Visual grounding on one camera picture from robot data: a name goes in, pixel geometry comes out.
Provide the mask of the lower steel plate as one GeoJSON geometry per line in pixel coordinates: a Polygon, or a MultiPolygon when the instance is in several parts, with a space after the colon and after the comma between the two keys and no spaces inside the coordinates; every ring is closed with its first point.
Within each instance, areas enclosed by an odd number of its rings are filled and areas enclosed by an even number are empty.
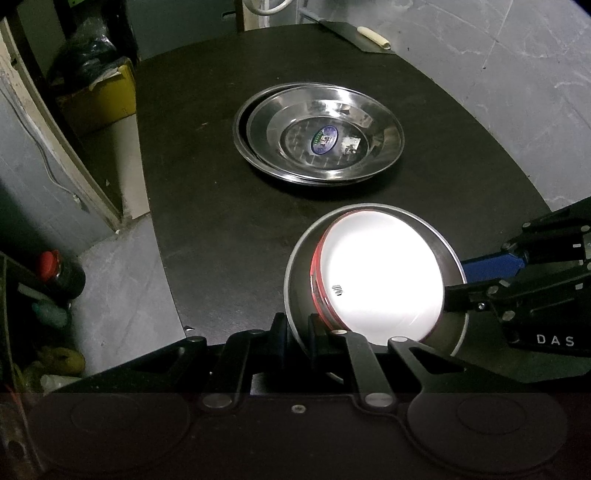
{"type": "Polygon", "coordinates": [[[276,94],[277,92],[304,85],[308,85],[308,82],[290,82],[277,84],[267,87],[266,89],[257,92],[255,95],[250,96],[249,99],[247,99],[245,103],[240,106],[235,114],[235,118],[233,119],[232,123],[232,138],[233,144],[235,144],[235,149],[238,150],[238,153],[242,155],[242,157],[245,158],[245,160],[249,162],[250,165],[260,172],[263,172],[264,174],[269,175],[276,180],[284,181],[290,184],[320,186],[321,182],[318,180],[305,179],[304,177],[280,170],[279,167],[271,166],[263,160],[260,160],[259,157],[256,156],[256,153],[252,150],[252,147],[250,147],[249,140],[247,139],[246,135],[247,120],[249,120],[250,113],[252,113],[257,105],[262,103],[263,100],[266,100],[266,98],[273,96],[273,94],[276,94]]]}

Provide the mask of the yellow bin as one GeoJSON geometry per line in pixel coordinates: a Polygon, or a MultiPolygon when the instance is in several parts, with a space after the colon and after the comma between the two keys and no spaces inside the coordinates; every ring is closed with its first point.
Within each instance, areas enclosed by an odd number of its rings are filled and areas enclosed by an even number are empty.
{"type": "Polygon", "coordinates": [[[88,90],[92,121],[111,124],[136,113],[136,85],[129,61],[103,73],[88,90]]]}

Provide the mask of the white bowl with red rim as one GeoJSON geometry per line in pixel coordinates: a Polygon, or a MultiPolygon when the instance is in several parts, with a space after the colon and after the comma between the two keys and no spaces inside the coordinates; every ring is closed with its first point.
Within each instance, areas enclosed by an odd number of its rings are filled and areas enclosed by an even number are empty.
{"type": "Polygon", "coordinates": [[[311,297],[325,326],[376,345],[422,340],[443,309],[444,281],[432,249],[405,221],[373,209],[346,212],[315,247],[311,297]]]}

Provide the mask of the bottle with red cap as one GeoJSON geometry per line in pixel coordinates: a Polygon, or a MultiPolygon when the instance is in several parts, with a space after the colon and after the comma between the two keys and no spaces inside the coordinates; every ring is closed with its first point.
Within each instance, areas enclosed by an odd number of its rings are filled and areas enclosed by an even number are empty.
{"type": "Polygon", "coordinates": [[[82,267],[64,258],[58,250],[41,254],[40,277],[53,297],[65,303],[79,297],[86,283],[82,267]]]}

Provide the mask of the dark cabinet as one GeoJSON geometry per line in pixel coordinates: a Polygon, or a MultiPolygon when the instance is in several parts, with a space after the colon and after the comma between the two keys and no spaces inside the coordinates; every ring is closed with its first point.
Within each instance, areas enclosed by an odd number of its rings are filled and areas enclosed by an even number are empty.
{"type": "Polygon", "coordinates": [[[126,14],[140,60],[243,30],[238,1],[127,1],[126,14]]]}

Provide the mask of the steel plate with sticker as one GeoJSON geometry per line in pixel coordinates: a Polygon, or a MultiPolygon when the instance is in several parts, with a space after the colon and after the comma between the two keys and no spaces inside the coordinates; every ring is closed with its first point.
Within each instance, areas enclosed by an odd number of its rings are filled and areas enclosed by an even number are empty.
{"type": "Polygon", "coordinates": [[[297,83],[256,101],[245,138],[257,159],[291,181],[368,179],[390,168],[405,147],[394,113],[346,87],[297,83]]]}

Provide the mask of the steel bowl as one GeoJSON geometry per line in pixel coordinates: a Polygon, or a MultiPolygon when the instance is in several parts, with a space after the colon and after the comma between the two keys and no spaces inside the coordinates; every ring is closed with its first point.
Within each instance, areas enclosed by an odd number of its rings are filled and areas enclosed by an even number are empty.
{"type": "MultiPolygon", "coordinates": [[[[317,312],[311,297],[311,258],[315,247],[325,230],[342,215],[356,210],[377,210],[393,215],[415,229],[433,250],[446,286],[462,285],[467,282],[458,255],[450,243],[435,227],[418,215],[399,207],[378,203],[360,203],[339,207],[319,217],[311,224],[301,238],[287,262],[283,280],[283,303],[290,325],[291,336],[303,350],[310,350],[312,328],[308,318],[317,312]]],[[[446,355],[454,356],[460,351],[469,326],[469,315],[444,311],[435,328],[421,342],[446,355]]]]}

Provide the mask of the black garbage bag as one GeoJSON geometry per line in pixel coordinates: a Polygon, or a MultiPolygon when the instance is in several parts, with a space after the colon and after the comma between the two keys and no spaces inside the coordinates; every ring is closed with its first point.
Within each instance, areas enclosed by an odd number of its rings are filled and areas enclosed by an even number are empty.
{"type": "Polygon", "coordinates": [[[109,38],[104,21],[91,16],[60,48],[48,70],[47,80],[56,90],[78,91],[90,86],[122,58],[109,38]]]}

